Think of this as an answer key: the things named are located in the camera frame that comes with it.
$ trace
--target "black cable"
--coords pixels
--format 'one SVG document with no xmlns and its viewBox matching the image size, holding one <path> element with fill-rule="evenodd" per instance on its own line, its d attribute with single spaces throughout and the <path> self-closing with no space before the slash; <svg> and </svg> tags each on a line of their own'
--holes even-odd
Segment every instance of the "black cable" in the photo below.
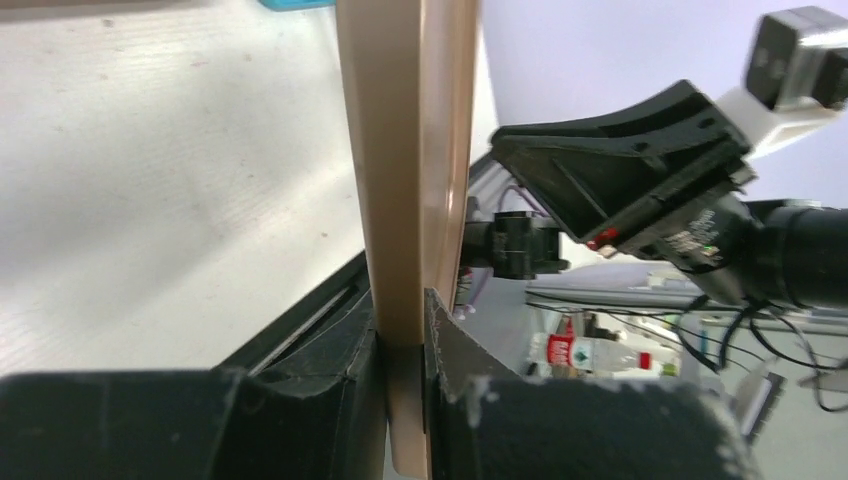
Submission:
<svg viewBox="0 0 848 480">
<path fill-rule="evenodd" d="M 657 321 L 659 321 L 659 322 L 663 322 L 663 323 L 665 323 L 666 325 L 671 325 L 671 326 L 674 326 L 674 325 L 675 325 L 675 322 L 670 322 L 670 321 L 668 321 L 668 320 L 666 320 L 666 319 L 664 319 L 664 318 L 662 318 L 662 317 L 655 317 L 655 316 L 653 316 L 653 315 L 645 315 L 645 314 L 641 314 L 641 313 L 637 313 L 636 315 L 643 316 L 643 317 L 653 318 L 654 320 L 657 320 Z M 696 337 L 703 338 L 703 339 L 707 340 L 708 342 L 713 342 L 713 343 L 717 343 L 717 344 L 721 345 L 721 340 L 716 340 L 715 338 L 712 338 L 712 337 L 710 337 L 710 336 L 707 336 L 707 335 L 699 335 L 699 334 L 697 334 L 697 333 L 692 332 L 691 330 L 686 330 L 686 329 L 683 329 L 683 328 L 681 328 L 681 331 L 684 331 L 684 332 L 686 332 L 686 333 L 688 333 L 688 334 L 690 334 L 690 335 L 695 335 Z M 757 355 L 756 353 L 752 352 L 751 350 L 748 350 L 747 348 L 737 347 L 736 345 L 730 345 L 730 348 L 732 348 L 733 350 L 736 350 L 736 351 L 738 351 L 738 352 L 748 354 L 748 355 L 750 355 L 750 356 L 752 356 L 752 357 L 756 358 L 756 359 L 757 359 L 758 361 L 760 361 L 760 362 L 765 362 L 765 361 L 766 361 L 766 359 L 765 359 L 765 358 L 761 357 L 760 355 Z"/>
<path fill-rule="evenodd" d="M 611 314 L 611 313 L 608 313 L 607 315 L 609 315 L 609 316 L 610 316 L 610 318 L 612 318 L 613 320 L 618 320 L 618 321 L 619 321 L 619 322 L 621 322 L 621 323 L 624 323 L 624 324 L 626 324 L 626 325 L 630 325 L 631 327 L 634 327 L 634 328 L 636 328 L 636 329 L 638 329 L 638 330 L 642 330 L 643 332 L 654 333 L 654 332 L 652 332 L 649 328 L 645 328 L 645 327 L 643 327 L 642 325 L 637 325 L 637 324 L 635 324 L 635 323 L 628 322 L 627 320 L 624 320 L 623 318 L 619 318 L 617 315 L 613 315 L 613 314 Z M 695 335 L 695 336 L 698 336 L 698 337 L 701 337 L 701 338 L 705 338 L 705 339 L 707 339 L 707 340 L 713 340 L 713 341 L 715 341 L 715 342 L 718 342 L 718 340 L 714 340 L 714 339 L 712 339 L 712 338 L 710 338 L 710 337 L 707 337 L 707 336 L 705 336 L 705 335 L 698 335 L 698 334 L 696 334 L 696 333 L 693 333 L 693 332 L 691 332 L 691 331 L 689 331 L 689 330 L 686 330 L 686 329 L 683 329 L 683 328 L 681 328 L 681 330 L 683 330 L 683 331 L 685 331 L 685 332 L 687 332 L 687 333 L 689 333 L 689 334 L 692 334 L 692 335 Z M 746 372 L 750 372 L 750 371 L 751 371 L 751 369 L 750 369 L 750 368 L 748 368 L 748 367 L 746 367 L 745 365 L 743 365 L 743 364 L 741 364 L 741 363 L 737 362 L 736 360 L 728 359 L 728 361 L 729 361 L 730 363 L 734 364 L 734 365 L 737 365 L 739 368 L 741 368 L 742 370 L 745 370 Z"/>
<path fill-rule="evenodd" d="M 749 318 L 752 318 L 754 314 L 763 309 L 766 305 L 763 303 L 752 303 L 739 312 L 736 317 L 733 319 L 733 322 L 725 329 L 724 335 L 721 338 L 720 347 L 718 350 L 718 368 L 724 369 L 727 365 L 727 360 L 729 356 L 730 344 L 733 342 L 733 336 L 736 334 L 736 331 L 739 330 L 739 327 L 742 326 L 742 323 Z"/>
<path fill-rule="evenodd" d="M 557 313 L 573 313 L 573 310 L 572 310 L 572 311 L 569 311 L 569 310 L 564 309 L 564 308 L 556 308 L 556 307 L 551 307 L 551 306 L 548 306 L 548 305 L 541 305 L 541 304 L 538 304 L 538 303 L 526 303 L 526 305 L 527 305 L 527 306 L 529 306 L 529 307 L 539 308 L 539 309 L 542 309 L 542 310 L 549 310 L 549 311 L 557 312 Z M 627 324 L 633 325 L 633 326 L 635 326 L 635 327 L 639 327 L 639 325 L 634 325 L 634 324 L 632 324 L 632 323 L 630 323 L 630 322 L 627 322 L 627 321 L 625 321 L 625 320 L 622 320 L 622 319 L 620 319 L 620 318 L 616 318 L 616 317 L 615 317 L 615 315 L 628 315 L 628 316 L 648 317 L 648 318 L 652 318 L 652 319 L 654 319 L 654 320 L 657 320 L 657 321 L 659 321 L 659 322 L 665 323 L 666 325 L 669 325 L 669 326 L 672 326 L 672 327 L 674 327 L 675 325 L 677 325 L 677 322 L 672 322 L 672 321 L 666 320 L 666 319 L 665 319 L 665 318 L 663 318 L 661 315 L 680 315 L 680 312 L 661 312 L 661 313 L 654 313 L 654 314 L 646 314 L 646 313 L 640 313 L 640 312 L 635 312 L 635 311 L 630 311 L 630 310 L 618 310 L 618 309 L 599 309 L 599 308 L 593 308 L 593 309 L 591 309 L 591 310 L 588 310 L 588 309 L 586 309 L 586 310 L 587 310 L 587 311 L 592 311 L 592 312 L 597 312 L 597 313 L 603 313 L 603 314 L 606 314 L 606 315 L 610 315 L 610 316 L 611 316 L 611 317 L 613 317 L 615 320 L 618 320 L 618 321 L 620 321 L 620 322 L 623 322 L 623 323 L 627 323 Z M 709 336 L 707 336 L 707 335 L 703 335 L 703 334 L 700 334 L 700 333 L 697 333 L 697 332 L 693 332 L 692 330 L 688 330 L 688 329 L 685 329 L 685 328 L 682 328 L 682 327 L 680 327 L 680 328 L 679 328 L 679 330 L 680 330 L 680 331 L 682 331 L 682 332 L 688 333 L 688 334 L 690 334 L 690 335 L 692 335 L 692 336 L 695 336 L 695 337 L 698 337 L 698 338 L 705 339 L 705 340 L 707 340 L 707 341 L 709 341 L 709 342 L 718 343 L 718 344 L 720 344 L 720 343 L 721 343 L 719 340 L 716 340 L 716 339 L 714 339 L 714 338 L 711 338 L 711 337 L 709 337 Z M 742 347 L 737 347 L 737 346 L 735 346 L 735 345 L 731 345 L 731 346 L 730 346 L 730 348 L 732 348 L 732 349 L 734 349 L 734 350 L 737 350 L 737 351 L 739 351 L 739 352 L 741 352 L 741 353 L 745 353 L 745 354 L 747 354 L 747 355 L 750 355 L 750 356 L 752 356 L 752 357 L 756 358 L 756 359 L 757 359 L 758 361 L 760 361 L 760 362 L 765 361 L 765 359 L 764 359 L 763 357 L 761 357 L 761 356 L 757 355 L 756 353 L 752 352 L 751 350 L 748 350 L 748 349 L 745 349 L 745 348 L 742 348 Z"/>
<path fill-rule="evenodd" d="M 706 305 L 706 304 L 707 304 L 707 302 L 709 302 L 709 301 L 710 301 L 710 297 L 708 297 L 708 296 L 706 296 L 706 295 L 701 295 L 700 297 L 698 297 L 698 298 L 696 298 L 695 300 L 693 300 L 693 301 L 692 301 L 692 303 L 690 303 L 690 304 L 689 304 L 689 305 L 688 305 L 688 306 L 687 306 L 687 307 L 686 307 L 686 308 L 685 308 L 685 309 L 684 309 L 684 310 L 680 313 L 680 316 L 681 316 L 681 317 L 683 317 L 683 315 L 688 314 L 689 312 L 691 312 L 691 311 L 695 310 L 696 308 L 698 308 L 698 307 L 703 307 L 703 306 L 704 306 L 704 305 Z M 714 361 L 710 360 L 709 358 L 707 358 L 707 356 L 706 356 L 706 355 L 704 355 L 704 353 L 703 353 L 703 352 L 701 352 L 701 351 L 699 351 L 697 348 L 693 347 L 693 346 L 692 346 L 692 345 L 691 345 L 688 341 L 686 341 L 686 339 L 683 337 L 683 335 L 680 335 L 680 332 L 681 332 L 681 331 L 683 331 L 683 327 L 681 327 L 681 326 L 680 326 L 680 319 L 678 319 L 678 321 L 677 321 L 677 322 L 675 322 L 674 326 L 672 327 L 672 331 L 673 331 L 675 334 L 677 334 L 677 338 L 679 338 L 679 339 L 680 339 L 680 345 L 682 345 L 682 346 L 683 346 L 683 349 L 684 349 L 684 350 L 686 350 L 686 353 L 688 353 L 689 355 L 691 355 L 691 356 L 692 356 L 695 360 L 697 360 L 697 361 L 698 361 L 698 363 L 700 363 L 701 365 L 703 365 L 703 366 L 707 367 L 707 368 L 708 368 L 708 369 L 710 369 L 713 373 L 718 373 L 718 372 L 721 370 L 721 368 L 719 368 L 718 363 L 716 363 L 716 362 L 714 362 Z"/>
<path fill-rule="evenodd" d="M 798 329 L 798 327 L 795 326 L 794 323 L 790 322 L 789 320 L 786 320 L 785 318 L 783 318 L 779 315 L 776 315 L 775 318 L 777 318 L 778 320 L 780 320 L 781 322 L 786 324 L 792 330 L 792 332 L 795 333 L 795 335 L 799 336 L 799 338 L 800 338 L 800 335 L 798 335 L 798 332 L 800 330 Z M 841 368 L 838 367 L 838 366 L 822 365 L 822 364 L 818 363 L 818 360 L 816 358 L 813 358 L 812 363 L 811 363 L 811 362 L 805 362 L 804 360 L 799 360 L 797 358 L 790 357 L 789 355 L 786 355 L 785 353 L 783 353 L 780 350 L 778 350 L 777 348 L 775 348 L 774 345 L 772 345 L 771 342 L 769 342 L 766 339 L 765 335 L 763 335 L 763 332 L 760 330 L 760 327 L 757 325 L 757 322 L 754 319 L 750 319 L 749 324 L 750 324 L 751 334 L 754 335 L 754 338 L 757 339 L 757 341 L 760 343 L 760 345 L 762 345 L 763 348 L 768 350 L 772 355 L 774 355 L 774 356 L 776 356 L 780 359 L 786 360 L 789 363 L 794 363 L 795 365 L 800 365 L 802 367 L 811 368 L 813 370 L 824 370 L 824 371 L 841 370 Z M 807 350 L 806 345 L 808 345 L 809 342 L 806 342 L 805 339 L 806 339 L 806 337 L 804 337 L 804 339 L 801 340 L 801 343 L 803 345 L 804 350 Z"/>
<path fill-rule="evenodd" d="M 841 368 L 820 365 L 818 363 L 818 356 L 816 355 L 816 352 L 813 349 L 812 344 L 810 344 L 810 341 L 807 339 L 807 336 L 804 334 L 804 332 L 800 328 L 798 328 L 794 323 L 790 322 L 789 320 L 783 318 L 780 315 L 774 315 L 774 318 L 783 322 L 787 327 L 789 327 L 790 330 L 792 330 L 795 333 L 795 335 L 801 341 L 801 344 L 804 346 L 804 350 L 807 352 L 807 355 L 810 357 L 810 361 L 812 363 L 802 362 L 800 360 L 791 358 L 788 355 L 783 354 L 783 352 L 778 351 L 776 348 L 774 348 L 774 346 L 771 343 L 769 343 L 768 340 L 766 340 L 765 336 L 762 334 L 759 327 L 756 326 L 756 322 L 753 319 L 751 319 L 751 333 L 754 334 L 754 337 L 757 338 L 757 341 L 759 341 L 763 345 L 763 347 L 766 348 L 766 350 L 772 352 L 773 354 L 777 355 L 778 357 L 780 357 L 784 360 L 787 360 L 787 361 L 790 361 L 792 363 L 796 363 L 796 364 L 799 364 L 799 365 L 805 364 L 805 366 L 806 365 L 811 366 L 811 368 L 813 369 L 813 389 L 812 389 L 813 390 L 813 399 L 815 400 L 816 404 L 819 406 L 820 409 L 822 409 L 823 411 L 825 411 L 827 413 L 848 412 L 848 404 L 845 404 L 845 405 L 842 405 L 842 406 L 839 406 L 839 407 L 829 407 L 829 406 L 825 405 L 824 404 L 824 398 L 823 398 L 823 395 L 822 395 L 822 389 L 821 389 L 821 377 L 823 375 L 823 371 L 825 371 L 825 370 L 831 370 L 831 371 L 832 370 L 841 370 Z"/>
<path fill-rule="evenodd" d="M 798 348 L 804 348 L 804 345 L 801 342 L 796 342 L 795 346 Z M 816 352 L 816 356 L 819 358 L 824 358 L 825 360 L 831 360 L 834 362 L 842 362 L 845 360 L 845 357 L 834 357 L 833 355 L 825 355 L 823 353 Z"/>
<path fill-rule="evenodd" d="M 544 299 L 544 300 L 552 300 L 552 301 L 555 301 L 555 302 L 566 301 L 566 300 L 563 300 L 562 298 L 555 297 L 553 295 L 546 295 L 544 293 L 527 292 L 527 294 L 532 295 L 534 297 Z M 688 307 L 686 307 L 686 309 L 685 309 L 686 313 L 690 313 L 690 312 L 694 312 L 694 311 L 698 311 L 698 312 L 728 312 L 728 311 L 739 310 L 738 308 L 734 308 L 734 307 L 707 307 L 707 302 L 709 301 L 709 297 L 706 297 L 707 301 L 703 301 L 702 299 L 704 297 L 705 296 L 702 295 L 702 296 L 696 298 L 695 301 L 693 301 Z M 638 310 L 638 309 L 647 308 L 647 309 L 651 309 L 651 310 L 668 310 L 667 305 L 612 305 L 612 304 L 609 304 L 609 303 L 584 302 L 584 301 L 573 302 L 573 303 L 579 304 L 579 305 L 591 305 L 593 307 L 602 307 L 602 308 L 612 307 L 612 308 L 623 308 L 623 309 L 631 309 L 631 310 Z"/>
</svg>

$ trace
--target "wire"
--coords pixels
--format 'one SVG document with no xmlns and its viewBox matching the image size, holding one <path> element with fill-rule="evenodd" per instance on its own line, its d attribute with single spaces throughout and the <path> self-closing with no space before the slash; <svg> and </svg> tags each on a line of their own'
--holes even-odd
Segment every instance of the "wire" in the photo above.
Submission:
<svg viewBox="0 0 848 480">
<path fill-rule="evenodd" d="M 546 295 L 544 293 L 527 292 L 527 294 L 532 295 L 532 296 L 537 297 L 537 298 L 544 299 L 544 300 L 553 300 L 555 302 L 564 301 L 562 298 L 555 297 L 553 295 Z M 580 305 L 590 305 L 590 306 L 593 306 L 593 307 L 601 307 L 601 308 L 609 308 L 609 307 L 622 308 L 622 309 L 626 309 L 626 310 L 639 310 L 639 309 L 664 310 L 664 311 L 668 311 L 669 312 L 668 314 L 676 314 L 676 315 L 680 315 L 681 313 L 691 313 L 691 312 L 727 312 L 727 311 L 737 311 L 737 310 L 739 310 L 739 309 L 733 308 L 733 307 L 708 307 L 706 305 L 703 305 L 700 308 L 688 309 L 688 310 L 684 310 L 683 312 L 681 312 L 680 310 L 677 310 L 677 309 L 673 309 L 673 308 L 669 309 L 668 305 L 650 305 L 650 304 L 646 304 L 646 305 L 612 305 L 612 304 L 609 304 L 609 303 L 584 302 L 584 301 L 574 302 L 574 303 L 580 304 Z"/>
<path fill-rule="evenodd" d="M 804 350 L 806 350 L 807 353 L 809 354 L 810 348 L 808 348 L 808 347 L 810 345 L 810 342 L 807 341 L 806 335 L 804 335 L 804 333 L 801 332 L 801 329 L 799 329 L 797 326 L 795 326 L 794 323 L 790 322 L 789 320 L 787 320 L 787 319 L 785 319 L 785 318 L 783 318 L 779 315 L 775 315 L 775 318 L 777 320 L 780 320 L 781 322 L 783 322 L 786 326 L 788 326 L 792 330 L 793 333 L 795 333 L 796 336 L 798 336 L 799 340 L 801 340 L 802 348 Z M 760 345 L 762 345 L 763 348 L 765 348 L 771 354 L 775 355 L 776 357 L 778 357 L 780 359 L 786 360 L 789 363 L 794 363 L 795 365 L 811 368 L 813 370 L 824 370 L 824 371 L 842 370 L 842 368 L 840 368 L 839 366 L 821 365 L 820 363 L 818 363 L 818 357 L 817 356 L 812 358 L 812 362 L 805 362 L 804 360 L 799 360 L 797 358 L 793 358 L 793 357 L 790 357 L 789 355 L 786 355 L 785 353 L 776 349 L 774 347 L 774 345 L 772 345 L 771 342 L 769 342 L 768 339 L 766 339 L 765 335 L 763 335 L 762 330 L 760 330 L 759 325 L 757 325 L 757 322 L 754 319 L 750 320 L 750 328 L 751 328 L 751 334 L 754 335 L 754 338 L 757 339 L 757 341 L 760 343 Z"/>
<path fill-rule="evenodd" d="M 769 343 L 768 340 L 766 340 L 765 336 L 762 334 L 759 327 L 756 326 L 756 322 L 753 319 L 751 319 L 751 333 L 754 334 L 754 337 L 756 337 L 756 339 L 762 344 L 762 346 L 766 350 L 777 355 L 778 357 L 780 357 L 784 360 L 790 361 L 792 363 L 799 364 L 799 365 L 804 364 L 804 365 L 810 365 L 811 366 L 811 368 L 813 369 L 813 399 L 815 400 L 816 404 L 819 406 L 820 409 L 822 409 L 823 411 L 825 411 L 827 413 L 848 412 L 848 404 L 841 405 L 839 407 L 830 407 L 830 406 L 825 405 L 824 398 L 823 398 L 823 395 L 822 395 L 822 388 L 821 388 L 821 377 L 822 377 L 824 371 L 826 371 L 826 370 L 830 370 L 830 371 L 842 370 L 843 368 L 828 367 L 828 366 L 820 365 L 818 363 L 818 356 L 816 355 L 815 350 L 813 350 L 813 346 L 812 346 L 812 344 L 810 344 L 810 340 L 807 338 L 807 336 L 804 334 L 804 332 L 800 328 L 798 328 L 793 322 L 790 322 L 789 320 L 783 318 L 780 315 L 774 315 L 774 318 L 783 322 L 787 327 L 789 327 L 795 333 L 795 335 L 801 341 L 801 344 L 803 345 L 804 350 L 807 352 L 807 355 L 810 357 L 810 361 L 812 363 L 802 362 L 800 360 L 791 358 L 788 355 L 785 355 L 782 352 L 778 351 L 776 348 L 774 348 L 774 346 L 771 343 Z"/>
<path fill-rule="evenodd" d="M 549 310 L 549 311 L 552 311 L 552 312 L 557 312 L 557 313 L 573 313 L 573 312 L 575 311 L 575 310 L 568 310 L 568 309 L 562 309 L 562 308 L 551 307 L 551 306 L 548 306 L 548 305 L 541 305 L 541 304 L 538 304 L 538 303 L 532 303 L 532 302 L 527 302 L 527 303 L 526 303 L 526 305 L 527 305 L 527 306 L 530 306 L 530 307 L 534 307 L 534 308 L 539 308 L 539 309 L 542 309 L 542 310 Z M 618 315 L 629 315 L 629 316 L 638 316 L 638 317 L 648 317 L 648 318 L 654 319 L 654 320 L 656 320 L 656 321 L 662 322 L 662 323 L 664 323 L 664 324 L 666 324 L 666 325 L 669 325 L 669 326 L 674 327 L 675 325 L 677 325 L 677 322 L 672 322 L 672 321 L 666 320 L 665 318 L 663 318 L 663 317 L 662 317 L 662 315 L 680 315 L 680 312 L 662 312 L 662 313 L 654 313 L 654 314 L 645 314 L 645 313 L 640 313 L 640 312 L 635 312 L 635 311 L 629 311 L 629 310 L 597 309 L 597 308 L 593 308 L 593 309 L 591 309 L 590 311 L 592 311 L 592 312 L 597 312 L 597 313 L 603 313 L 603 314 L 609 315 L 610 317 L 612 317 L 613 319 L 615 319 L 615 320 L 617 320 L 617 321 L 619 321 L 619 322 L 626 323 L 626 324 L 629 324 L 629 325 L 633 325 L 634 327 L 642 328 L 642 329 L 644 329 L 644 327 L 641 327 L 641 326 L 639 326 L 639 325 L 636 325 L 636 324 L 633 324 L 633 323 L 628 322 L 628 321 L 626 321 L 626 320 L 623 320 L 623 319 L 621 319 L 621 318 L 618 318 L 617 316 L 618 316 Z M 689 335 L 695 336 L 695 337 L 697 337 L 697 338 L 705 339 L 705 340 L 707 340 L 707 341 L 709 341 L 709 342 L 719 343 L 719 344 L 721 343 L 719 340 L 716 340 L 716 339 L 714 339 L 714 338 L 711 338 L 711 337 L 709 337 L 709 336 L 707 336 L 707 335 L 703 335 L 703 334 L 700 334 L 700 333 L 694 332 L 694 331 L 692 331 L 692 330 L 688 330 L 688 329 L 683 328 L 683 327 L 679 327 L 679 330 L 680 330 L 681 332 L 688 333 Z M 738 351 L 738 352 L 741 352 L 741 353 L 745 353 L 745 354 L 747 354 L 747 355 L 750 355 L 750 356 L 754 357 L 755 359 L 757 359 L 757 360 L 758 360 L 758 361 L 760 361 L 760 362 L 764 362 L 764 361 L 765 361 L 765 359 L 764 359 L 763 357 L 761 357 L 760 355 L 757 355 L 756 353 L 752 352 L 751 350 L 748 350 L 748 349 L 745 349 L 745 348 L 742 348 L 742 347 L 737 347 L 737 346 L 735 346 L 735 345 L 731 345 L 731 346 L 730 346 L 730 348 L 732 348 L 733 350 L 736 350 L 736 351 Z"/>
<path fill-rule="evenodd" d="M 692 300 L 692 302 L 680 313 L 680 319 L 683 318 L 683 315 L 688 314 L 692 310 L 703 308 L 707 305 L 707 302 L 709 301 L 710 297 L 706 295 L 701 295 L 700 297 Z M 672 330 L 674 331 L 674 333 L 677 334 L 677 338 L 680 339 L 680 344 L 683 346 L 683 349 L 686 350 L 686 353 L 688 353 L 695 360 L 697 360 L 698 363 L 707 367 L 713 373 L 718 373 L 721 370 L 719 364 L 710 360 L 703 352 L 698 351 L 698 349 L 693 347 L 688 341 L 686 341 L 686 338 L 680 334 L 680 332 L 683 330 L 683 327 L 680 326 L 680 319 L 675 322 L 674 326 L 672 327 Z"/>
<path fill-rule="evenodd" d="M 480 285 L 477 286 L 477 290 L 475 290 L 468 298 L 468 301 L 465 302 L 465 313 L 471 313 L 474 310 L 474 304 L 480 299 L 480 296 L 483 294 L 483 290 L 486 289 L 486 285 L 489 283 L 491 278 L 492 269 L 487 268 L 486 272 L 483 273 L 483 278 L 480 279 Z"/>
<path fill-rule="evenodd" d="M 676 322 L 670 322 L 670 321 L 668 321 L 668 320 L 666 320 L 666 319 L 664 319 L 664 318 L 662 318 L 662 317 L 658 317 L 658 316 L 644 315 L 644 314 L 641 314 L 641 313 L 637 313 L 637 315 L 640 315 L 640 316 L 647 316 L 647 317 L 649 317 L 649 318 L 653 318 L 654 320 L 657 320 L 657 321 L 663 322 L 663 323 L 665 323 L 666 325 L 674 326 L 674 325 L 675 325 L 675 323 L 676 323 Z M 696 337 L 703 338 L 703 339 L 707 340 L 708 342 L 713 342 L 713 343 L 717 343 L 717 344 L 721 345 L 721 340 L 716 340 L 715 338 L 712 338 L 712 337 L 710 337 L 710 336 L 708 336 L 708 335 L 699 335 L 699 334 L 697 334 L 697 333 L 695 333 L 695 332 L 693 332 L 693 331 L 691 331 L 691 330 L 686 330 L 685 328 L 680 328 L 680 330 L 681 330 L 682 332 L 686 332 L 686 333 L 688 333 L 688 334 L 690 334 L 690 335 L 694 335 L 694 336 L 696 336 Z M 760 362 L 765 362 L 765 361 L 766 361 L 766 359 L 765 359 L 765 358 L 761 357 L 760 355 L 757 355 L 756 353 L 752 352 L 751 350 L 748 350 L 747 348 L 737 347 L 736 345 L 730 345 L 729 347 L 730 347 L 730 348 L 732 348 L 733 350 L 736 350 L 737 352 L 748 354 L 748 355 L 750 355 L 750 356 L 752 356 L 752 357 L 756 358 L 756 359 L 757 359 L 758 361 L 760 361 Z M 736 363 L 736 362 L 733 362 L 732 360 L 730 360 L 729 358 L 728 358 L 727 360 L 728 360 L 730 363 Z"/>
<path fill-rule="evenodd" d="M 795 342 L 795 346 L 798 348 L 804 348 L 804 345 L 801 342 Z M 823 353 L 816 352 L 816 356 L 819 358 L 824 358 L 825 360 L 831 360 L 834 362 L 842 362 L 845 360 L 845 357 L 834 357 L 833 355 L 825 355 Z"/>
<path fill-rule="evenodd" d="M 718 350 L 718 368 L 723 369 L 727 365 L 727 360 L 730 355 L 730 344 L 733 341 L 733 335 L 736 334 L 736 331 L 739 330 L 739 327 L 742 326 L 742 323 L 745 319 L 751 319 L 753 316 L 765 307 L 763 303 L 752 303 L 745 307 L 744 310 L 739 312 L 736 315 L 736 318 L 733 319 L 733 322 L 725 329 L 724 336 L 721 338 L 720 347 Z"/>
<path fill-rule="evenodd" d="M 616 316 L 616 315 L 613 315 L 613 314 L 607 314 L 607 315 L 609 315 L 609 316 L 610 316 L 610 318 L 612 318 L 612 319 L 614 319 L 614 320 L 618 320 L 618 321 L 619 321 L 619 322 L 621 322 L 621 323 L 624 323 L 624 324 L 630 325 L 631 327 L 634 327 L 634 328 L 636 328 L 636 329 L 642 330 L 643 332 L 654 333 L 654 332 L 652 332 L 652 331 L 651 331 L 651 329 L 649 329 L 649 328 L 645 328 L 645 327 L 643 327 L 643 326 L 641 326 L 641 325 L 637 325 L 637 324 L 635 324 L 635 323 L 628 322 L 627 320 L 624 320 L 623 318 L 619 318 L 619 317 L 618 317 L 618 316 Z M 689 334 L 691 334 L 691 335 L 695 335 L 695 336 L 698 336 L 698 337 L 701 337 L 701 338 L 705 338 L 705 339 L 707 339 L 707 340 L 711 340 L 711 341 L 714 341 L 714 342 L 718 342 L 718 340 L 712 339 L 712 338 L 710 338 L 710 337 L 708 337 L 708 336 L 706 336 L 706 335 L 698 335 L 698 334 L 696 334 L 696 333 L 694 333 L 694 332 L 691 332 L 691 331 L 689 331 L 689 330 L 682 329 L 682 328 L 681 328 L 681 330 L 683 330 L 683 331 L 685 331 L 685 332 L 687 332 L 687 333 L 689 333 Z M 755 357 L 759 358 L 760 360 L 762 360 L 762 358 L 760 358 L 757 354 L 755 354 L 755 353 L 753 353 L 753 352 L 748 352 L 748 353 L 750 353 L 751 355 L 753 355 L 753 356 L 755 356 Z M 716 355 L 716 354 L 709 355 L 709 354 L 708 354 L 708 356 L 717 357 L 718 355 Z M 743 365 L 743 364 L 741 364 L 741 363 L 737 362 L 736 360 L 728 359 L 728 361 L 729 361 L 730 363 L 732 363 L 732 364 L 734 364 L 734 365 L 738 366 L 738 367 L 739 367 L 739 368 L 741 368 L 742 370 L 745 370 L 746 372 L 750 372 L 750 371 L 751 371 L 751 369 L 750 369 L 750 368 L 748 368 L 748 367 L 746 367 L 745 365 Z"/>
</svg>

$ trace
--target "black connector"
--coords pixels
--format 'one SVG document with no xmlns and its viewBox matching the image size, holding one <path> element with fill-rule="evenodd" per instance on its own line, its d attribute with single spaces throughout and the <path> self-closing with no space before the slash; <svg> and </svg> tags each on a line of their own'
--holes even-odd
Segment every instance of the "black connector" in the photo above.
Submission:
<svg viewBox="0 0 848 480">
<path fill-rule="evenodd" d="M 745 89 L 769 110 L 776 110 L 787 100 L 788 70 L 800 48 L 798 30 L 778 15 L 765 15 L 760 20 L 745 74 Z"/>
<path fill-rule="evenodd" d="M 496 278 L 532 280 L 567 270 L 557 224 L 533 212 L 499 212 L 493 222 L 466 222 L 460 266 L 492 268 Z"/>
<path fill-rule="evenodd" d="M 824 108 L 842 110 L 848 99 L 848 48 L 828 50 L 825 53 L 813 98 Z"/>
<path fill-rule="evenodd" d="M 687 81 L 619 112 L 492 136 L 495 160 L 572 240 L 630 254 L 753 179 L 749 150 Z"/>
</svg>

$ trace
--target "white surface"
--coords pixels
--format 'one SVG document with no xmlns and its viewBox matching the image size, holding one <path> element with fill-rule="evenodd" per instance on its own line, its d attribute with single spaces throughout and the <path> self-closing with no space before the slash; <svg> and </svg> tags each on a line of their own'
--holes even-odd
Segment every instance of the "white surface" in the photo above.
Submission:
<svg viewBox="0 0 848 480">
<path fill-rule="evenodd" d="M 0 44 L 0 374 L 212 366 L 361 251 L 332 9 L 0 10 Z"/>
<path fill-rule="evenodd" d="M 772 112 L 743 87 L 715 99 L 716 106 L 739 127 L 753 147 L 746 160 L 771 155 L 839 120 L 842 112 L 809 105 L 800 110 Z"/>
</svg>

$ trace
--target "tan plastic plate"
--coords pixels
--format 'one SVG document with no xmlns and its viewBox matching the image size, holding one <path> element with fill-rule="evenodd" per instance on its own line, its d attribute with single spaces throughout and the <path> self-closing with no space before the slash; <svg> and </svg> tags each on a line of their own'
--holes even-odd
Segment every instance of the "tan plastic plate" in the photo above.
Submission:
<svg viewBox="0 0 848 480">
<path fill-rule="evenodd" d="M 345 0 L 336 16 L 393 463 L 428 476 L 424 288 L 452 305 L 465 221 L 477 0 Z"/>
</svg>

